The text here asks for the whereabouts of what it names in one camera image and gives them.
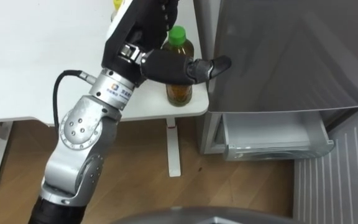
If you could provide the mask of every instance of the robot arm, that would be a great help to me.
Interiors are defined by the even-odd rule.
[[[29,223],[81,223],[116,137],[120,111],[145,79],[191,85],[230,67],[227,57],[193,60],[158,50],[176,21],[177,4],[178,0],[124,1],[110,26],[98,78],[78,75],[92,84],[90,95],[82,96],[59,125],[58,143]]]

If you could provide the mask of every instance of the black cable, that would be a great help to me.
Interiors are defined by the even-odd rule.
[[[59,117],[58,117],[58,110],[57,110],[57,91],[59,89],[59,84],[62,81],[62,79],[66,76],[75,76],[75,77],[79,77],[80,74],[82,73],[82,71],[80,70],[65,70],[64,72],[62,72],[62,74],[60,74],[56,81],[55,81],[55,85],[53,86],[53,122],[55,123],[55,130],[56,133],[59,135]]]

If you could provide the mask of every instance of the plastic bottle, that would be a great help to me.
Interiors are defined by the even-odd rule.
[[[114,4],[114,11],[111,14],[111,21],[115,18],[117,15],[117,11],[120,8],[122,4],[122,0],[112,0],[112,3]]]
[[[162,49],[194,57],[193,44],[186,38],[186,30],[181,26],[174,26],[171,29],[168,41]],[[192,93],[191,85],[167,85],[168,100],[174,106],[186,105],[191,100]]]

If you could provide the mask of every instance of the refrigerator door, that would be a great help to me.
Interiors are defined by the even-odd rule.
[[[222,0],[214,54],[211,112],[358,107],[358,1]]]
[[[329,133],[335,148],[295,161],[293,218],[305,224],[358,223],[358,112]]]

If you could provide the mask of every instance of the refrigerator drawer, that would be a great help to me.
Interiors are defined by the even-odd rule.
[[[228,161],[321,157],[334,147],[317,111],[223,114],[223,127]]]

